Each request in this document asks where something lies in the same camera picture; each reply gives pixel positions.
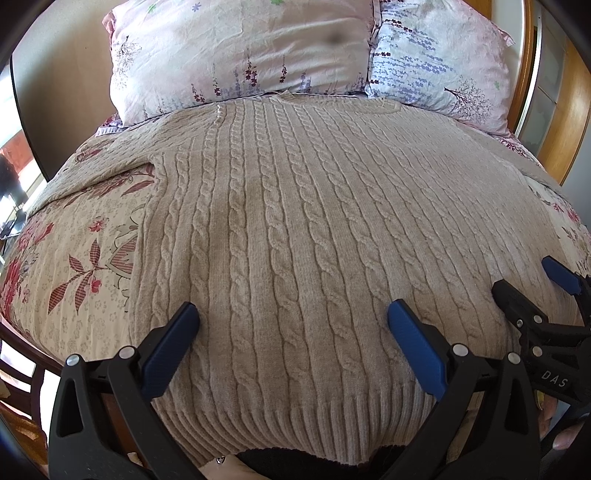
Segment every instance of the ribbed hem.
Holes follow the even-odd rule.
[[[238,411],[183,412],[165,395],[155,409],[197,466],[249,449],[301,450],[358,465],[383,445],[409,443],[433,406],[414,383],[393,393],[373,392],[309,406],[272,410],[243,405]]]

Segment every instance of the sweater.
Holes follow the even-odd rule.
[[[197,465],[264,447],[357,464],[408,443],[433,405],[387,328],[393,300],[496,358],[517,348],[496,280],[574,322],[540,264],[564,254],[530,166],[495,148],[391,100],[237,99],[119,134],[92,165],[68,162],[36,208],[152,163],[130,335],[186,300],[202,321],[154,401],[169,432]]]

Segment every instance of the metal rivet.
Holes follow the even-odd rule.
[[[70,355],[68,358],[66,358],[66,365],[68,367],[73,367],[74,365],[78,365],[79,361],[80,361],[80,355],[76,355],[74,353],[74,355]]]
[[[509,360],[509,362],[511,362],[513,365],[518,365],[519,362],[521,362],[521,357],[517,355],[517,353],[511,352],[509,355],[507,355],[507,360]]]
[[[452,348],[453,353],[457,356],[466,356],[468,354],[468,347],[461,343],[456,343]]]
[[[132,346],[124,346],[121,350],[119,350],[119,357],[123,360],[127,360],[128,358],[133,357],[135,354],[135,348]]]

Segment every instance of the wall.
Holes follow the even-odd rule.
[[[121,0],[56,0],[13,54],[21,123],[51,178],[115,111],[102,18]]]
[[[581,220],[591,229],[591,128],[587,128],[579,154],[563,187]]]
[[[523,0],[492,0],[491,20],[506,31],[515,45],[505,50],[505,62],[511,77],[511,92],[519,76],[521,55],[523,52],[525,29],[525,6]]]

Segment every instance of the pillowcase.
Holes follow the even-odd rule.
[[[366,93],[509,135],[511,37],[462,0],[382,0]]]
[[[131,0],[112,30],[124,126],[265,92],[363,92],[378,0]]]

